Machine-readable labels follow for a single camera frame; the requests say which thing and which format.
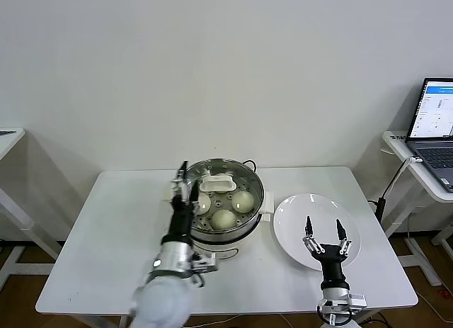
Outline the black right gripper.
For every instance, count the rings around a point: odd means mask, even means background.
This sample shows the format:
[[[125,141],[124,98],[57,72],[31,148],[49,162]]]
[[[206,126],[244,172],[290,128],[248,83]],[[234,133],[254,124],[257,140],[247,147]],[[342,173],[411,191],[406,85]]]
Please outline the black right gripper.
[[[346,230],[339,219],[336,220],[336,227],[340,246],[319,244],[314,238],[311,218],[306,217],[305,236],[302,241],[311,256],[321,264],[323,274],[321,289],[349,288],[341,264],[349,255],[352,241],[348,239]]]

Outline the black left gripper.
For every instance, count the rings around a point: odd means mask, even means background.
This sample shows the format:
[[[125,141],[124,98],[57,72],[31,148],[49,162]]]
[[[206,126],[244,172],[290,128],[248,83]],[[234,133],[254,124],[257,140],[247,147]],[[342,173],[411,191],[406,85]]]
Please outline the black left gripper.
[[[188,202],[187,168],[188,161],[185,160],[177,170],[175,178],[171,180],[174,195],[171,201],[173,215],[168,232],[161,240],[162,244],[167,242],[193,243],[191,227],[194,210],[199,207],[199,181],[194,180],[192,182],[189,196],[190,202]]]

